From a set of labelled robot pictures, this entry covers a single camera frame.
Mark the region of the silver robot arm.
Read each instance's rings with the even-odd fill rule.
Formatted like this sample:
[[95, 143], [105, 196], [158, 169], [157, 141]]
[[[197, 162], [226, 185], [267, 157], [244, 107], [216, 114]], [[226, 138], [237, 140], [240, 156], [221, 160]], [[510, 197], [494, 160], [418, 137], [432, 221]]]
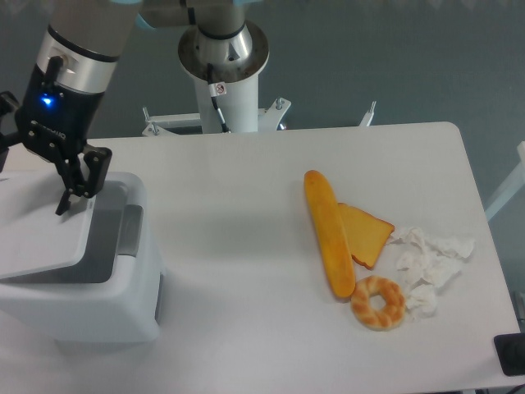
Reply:
[[205, 133], [258, 130], [258, 76], [269, 58], [265, 34], [246, 18], [246, 1], [59, 1], [22, 100], [4, 91], [2, 114], [16, 130], [1, 152], [24, 145], [52, 163], [64, 184], [57, 214], [71, 197], [94, 197], [109, 168], [110, 149], [87, 134], [136, 21], [182, 26], [178, 45], [193, 78]]

